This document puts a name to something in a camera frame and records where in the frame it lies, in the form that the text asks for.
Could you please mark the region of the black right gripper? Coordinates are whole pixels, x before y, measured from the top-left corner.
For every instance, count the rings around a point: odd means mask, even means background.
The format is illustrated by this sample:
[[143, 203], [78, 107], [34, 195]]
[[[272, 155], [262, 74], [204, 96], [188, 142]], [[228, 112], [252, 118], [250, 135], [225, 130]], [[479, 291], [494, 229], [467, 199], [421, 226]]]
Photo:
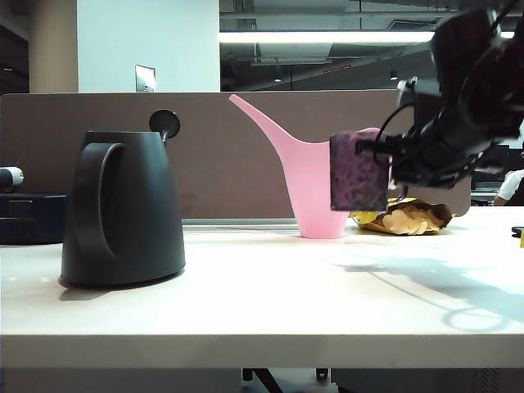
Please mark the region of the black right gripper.
[[355, 153], [377, 154], [374, 160], [379, 165], [392, 165], [392, 178], [397, 183], [452, 188], [475, 171], [499, 174], [502, 160], [490, 154], [495, 145], [468, 126], [456, 109], [445, 108], [403, 137], [360, 139]]

